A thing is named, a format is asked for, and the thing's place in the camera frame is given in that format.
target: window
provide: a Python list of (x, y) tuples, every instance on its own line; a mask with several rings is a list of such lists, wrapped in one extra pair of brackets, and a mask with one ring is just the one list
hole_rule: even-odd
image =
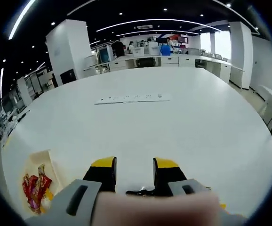
[(215, 52), (220, 54), (222, 58), (231, 59), (231, 40), (230, 32), (216, 32), (215, 33)]
[(201, 49), (206, 50), (207, 53), (211, 53), (210, 33), (201, 34)]

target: ceiling light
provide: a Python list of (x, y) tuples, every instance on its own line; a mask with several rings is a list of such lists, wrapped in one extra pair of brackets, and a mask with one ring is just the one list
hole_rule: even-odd
[(93, 45), (93, 44), (97, 44), (98, 42), (100, 42), (100, 40), (99, 41), (95, 41), (95, 42), (92, 42), (92, 43), (90, 43), (90, 45)]
[(38, 68), (37, 68), (37, 70), (40, 68), (40, 67), (42, 67), (43, 65), (45, 64), (45, 62), (44, 63), (42, 63)]
[(145, 20), (134, 20), (134, 21), (128, 21), (128, 22), (124, 22), (124, 23), (120, 23), (120, 24), (115, 24), (115, 25), (111, 25), (111, 26), (108, 26), (108, 27), (104, 27), (102, 29), (97, 30), (96, 32), (100, 32), (102, 30), (105, 30), (105, 29), (108, 29), (108, 28), (112, 28), (112, 27), (116, 27), (116, 26), (119, 26), (119, 25), (130, 24), (130, 23), (137, 23), (137, 22), (144, 22), (144, 21), (176, 21), (176, 22), (184, 22), (184, 23), (189, 23), (189, 24), (201, 25), (201, 26), (204, 26), (204, 27), (208, 27), (208, 28), (214, 29), (214, 30), (216, 30), (218, 32), (221, 32), (220, 29), (208, 26), (206, 24), (201, 24), (201, 23), (197, 23), (197, 22), (193, 22), (193, 21), (188, 21), (188, 20), (177, 20), (177, 19), (145, 19)]
[[(180, 33), (199, 34), (199, 33), (195, 33), (195, 32), (184, 32), (184, 31), (176, 31), (176, 30), (148, 30), (148, 31), (139, 31), (139, 32), (180, 32)], [(122, 36), (122, 35), (127, 35), (127, 34), (135, 34), (135, 33), (139, 33), (139, 32), (130, 32), (130, 33), (126, 33), (126, 34), (118, 34), (116, 36)]]
[(9, 35), (8, 40), (11, 40), (11, 39), (14, 37), (14, 35), (15, 35), (15, 33), (16, 33), (16, 30), (17, 30), (18, 26), (20, 25), (20, 23), (21, 23), (23, 17), (25, 16), (25, 14), (27, 13), (27, 11), (29, 10), (29, 8), (32, 6), (32, 4), (33, 4), (35, 1), (36, 1), (36, 0), (30, 0), (30, 1), (27, 3), (27, 5), (26, 5), (25, 8), (23, 9), (23, 11), (21, 12), (20, 16), (18, 17), (18, 19), (17, 19), (17, 21), (16, 21), (16, 23), (15, 23), (15, 25), (14, 25), (14, 27), (13, 27), (11, 33), (10, 33), (10, 35)]
[(3, 72), (4, 72), (4, 68), (1, 69), (1, 73), (0, 73), (0, 98), (2, 101), (2, 79), (3, 79)]

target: paper plate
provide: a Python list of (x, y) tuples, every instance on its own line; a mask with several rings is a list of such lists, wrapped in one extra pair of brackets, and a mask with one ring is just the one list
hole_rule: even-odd
[(26, 173), (28, 173), (29, 176), (35, 175), (38, 177), (39, 176), (38, 167), (42, 164), (45, 164), (45, 167), (44, 167), (45, 175), (52, 180), (49, 186), (49, 190), (51, 191), (51, 193), (55, 196), (57, 193), (59, 193), (63, 189), (62, 183), (60, 182), (59, 177), (56, 173), (56, 169), (51, 161), (49, 150), (32, 153), (26, 160), (23, 174), (20, 177), (19, 181), (20, 181), (20, 196), (22, 198), (22, 205), (25, 211), (32, 213), (34, 215), (36, 214), (29, 209), (27, 197), (25, 196), (23, 191), (22, 182), (23, 182), (23, 177)]

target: floor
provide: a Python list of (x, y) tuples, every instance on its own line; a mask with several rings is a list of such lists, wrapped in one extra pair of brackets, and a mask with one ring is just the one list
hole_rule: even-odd
[[(241, 90), (240, 88), (238, 88), (236, 85), (234, 85), (233, 83), (229, 83), (229, 85), (235, 89), (239, 94), (241, 94), (252, 106), (253, 108), (258, 111), (261, 106), (264, 103), (264, 100), (257, 94), (255, 93), (252, 89), (250, 90)], [(1, 161), (0, 161), (0, 191), (1, 193), (4, 195), (6, 201), (11, 205), (11, 200), (10, 200), (10, 196), (8, 194), (8, 189), (6, 186), (6, 182), (4, 179), (4, 174), (3, 174), (3, 169), (1, 167)]]

